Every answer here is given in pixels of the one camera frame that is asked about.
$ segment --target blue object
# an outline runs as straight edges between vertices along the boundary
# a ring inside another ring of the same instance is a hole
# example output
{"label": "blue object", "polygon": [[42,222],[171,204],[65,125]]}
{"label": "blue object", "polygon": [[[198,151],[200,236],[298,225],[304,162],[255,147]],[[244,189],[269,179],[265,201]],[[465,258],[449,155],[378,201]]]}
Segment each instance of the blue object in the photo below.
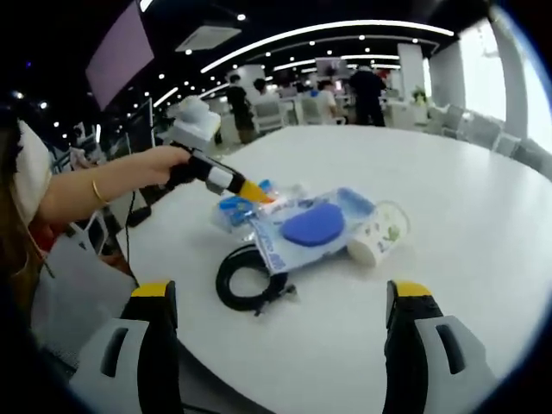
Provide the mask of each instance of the blue object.
{"label": "blue object", "polygon": [[[264,192],[270,192],[273,185],[269,179],[265,179],[259,183],[259,187]],[[218,208],[227,218],[232,227],[238,227],[244,224],[251,217],[254,204],[245,198],[232,196],[222,200],[218,204]]]}
{"label": "blue object", "polygon": [[342,209],[321,203],[287,220],[280,232],[289,242],[311,248],[334,241],[344,228]]}

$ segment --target bracelet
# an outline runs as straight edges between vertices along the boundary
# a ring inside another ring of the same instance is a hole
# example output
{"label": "bracelet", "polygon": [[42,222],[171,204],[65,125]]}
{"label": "bracelet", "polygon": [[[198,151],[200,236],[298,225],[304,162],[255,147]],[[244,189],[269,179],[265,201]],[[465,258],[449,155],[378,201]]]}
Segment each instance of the bracelet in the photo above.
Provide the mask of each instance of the bracelet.
{"label": "bracelet", "polygon": [[100,201],[102,202],[103,205],[109,204],[107,201],[105,201],[105,199],[104,199],[102,196],[100,196],[100,193],[99,193],[99,191],[97,190],[96,180],[95,180],[95,179],[92,180],[92,190],[94,190],[94,194],[96,195],[96,198],[97,198],[98,200],[100,200]]}

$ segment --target yellow tip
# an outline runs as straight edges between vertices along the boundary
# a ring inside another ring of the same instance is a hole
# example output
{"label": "yellow tip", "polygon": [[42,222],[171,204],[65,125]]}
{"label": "yellow tip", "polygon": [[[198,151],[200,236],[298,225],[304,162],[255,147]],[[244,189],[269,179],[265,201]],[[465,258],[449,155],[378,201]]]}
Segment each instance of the yellow tip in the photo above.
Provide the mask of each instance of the yellow tip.
{"label": "yellow tip", "polygon": [[252,183],[251,181],[246,181],[243,184],[238,196],[253,203],[268,204],[274,201],[267,194],[265,194],[265,192],[257,184]]}

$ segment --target table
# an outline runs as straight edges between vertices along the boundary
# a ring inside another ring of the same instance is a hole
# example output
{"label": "table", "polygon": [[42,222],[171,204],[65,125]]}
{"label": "table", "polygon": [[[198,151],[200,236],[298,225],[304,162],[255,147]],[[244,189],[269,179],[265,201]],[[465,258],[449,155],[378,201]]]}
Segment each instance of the table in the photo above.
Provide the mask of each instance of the table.
{"label": "table", "polygon": [[278,414],[381,412],[393,278],[428,286],[483,342],[498,378],[528,351],[552,292],[552,184],[537,172],[465,142],[357,126],[289,127],[224,162],[313,193],[348,185],[394,200],[412,226],[373,270],[343,254],[292,274],[298,301],[255,318],[216,295],[237,247],[209,224],[218,197],[193,183],[161,199],[130,230],[130,265],[141,283],[176,280],[180,341],[241,394]]}

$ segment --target white cup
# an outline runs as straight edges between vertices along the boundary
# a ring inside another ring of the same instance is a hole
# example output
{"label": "white cup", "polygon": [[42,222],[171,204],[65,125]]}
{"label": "white cup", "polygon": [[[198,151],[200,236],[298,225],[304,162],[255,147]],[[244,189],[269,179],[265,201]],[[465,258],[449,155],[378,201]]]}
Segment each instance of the white cup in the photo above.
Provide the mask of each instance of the white cup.
{"label": "white cup", "polygon": [[370,217],[356,230],[347,244],[354,260],[375,267],[410,232],[408,216],[391,201],[376,204]]}

